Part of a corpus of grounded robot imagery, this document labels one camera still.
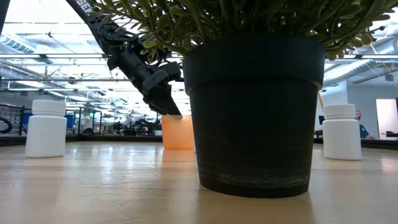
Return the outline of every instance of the white bottle cap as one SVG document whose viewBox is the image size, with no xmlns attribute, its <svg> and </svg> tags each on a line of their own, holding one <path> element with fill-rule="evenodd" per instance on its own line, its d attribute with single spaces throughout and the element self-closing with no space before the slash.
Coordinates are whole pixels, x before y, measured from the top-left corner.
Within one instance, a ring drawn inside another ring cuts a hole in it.
<svg viewBox="0 0 398 224">
<path fill-rule="evenodd" d="M 355 105 L 329 105 L 323 107 L 325 119 L 345 119 L 355 118 Z"/>
<path fill-rule="evenodd" d="M 61 101 L 34 100 L 32 113 L 34 115 L 64 116 L 67 104 Z"/>
</svg>

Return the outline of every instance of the orange cup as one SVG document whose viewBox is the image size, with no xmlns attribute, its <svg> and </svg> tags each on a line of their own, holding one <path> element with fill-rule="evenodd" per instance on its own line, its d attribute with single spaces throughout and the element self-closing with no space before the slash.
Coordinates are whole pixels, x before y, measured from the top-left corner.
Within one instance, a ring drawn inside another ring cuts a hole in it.
<svg viewBox="0 0 398 224">
<path fill-rule="evenodd" d="M 193 151 L 191 116 L 163 115 L 162 132 L 164 149 Z"/>
</svg>

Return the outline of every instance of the computer monitor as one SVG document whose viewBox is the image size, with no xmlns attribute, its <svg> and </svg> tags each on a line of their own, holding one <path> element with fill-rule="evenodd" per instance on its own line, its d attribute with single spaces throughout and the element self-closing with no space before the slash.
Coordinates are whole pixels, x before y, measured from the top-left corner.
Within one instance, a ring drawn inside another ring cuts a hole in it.
<svg viewBox="0 0 398 224">
<path fill-rule="evenodd" d="M 322 125 L 322 122 L 325 120 L 325 116 L 318 116 L 319 117 L 319 123 Z"/>
</svg>

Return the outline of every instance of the black flower pot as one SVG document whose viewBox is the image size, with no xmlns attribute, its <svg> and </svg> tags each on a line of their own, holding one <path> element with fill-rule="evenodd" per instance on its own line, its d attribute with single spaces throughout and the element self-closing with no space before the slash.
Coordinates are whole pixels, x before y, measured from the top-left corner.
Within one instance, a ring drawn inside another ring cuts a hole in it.
<svg viewBox="0 0 398 224">
<path fill-rule="evenodd" d="M 289 35 L 215 40 L 184 59 L 202 186 L 281 198 L 310 181 L 324 47 Z"/>
</svg>

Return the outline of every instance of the wooden table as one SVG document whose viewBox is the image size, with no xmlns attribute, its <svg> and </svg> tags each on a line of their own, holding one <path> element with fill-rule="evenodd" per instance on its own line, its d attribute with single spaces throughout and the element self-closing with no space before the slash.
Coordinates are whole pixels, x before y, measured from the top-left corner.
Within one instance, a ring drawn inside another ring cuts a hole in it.
<svg viewBox="0 0 398 224">
<path fill-rule="evenodd" d="M 195 154 L 158 143 L 74 142 L 67 155 L 25 159 L 0 148 L 0 223 L 398 223 L 398 151 L 363 161 L 323 158 L 314 145 L 310 190 L 255 199 L 200 187 Z"/>
</svg>

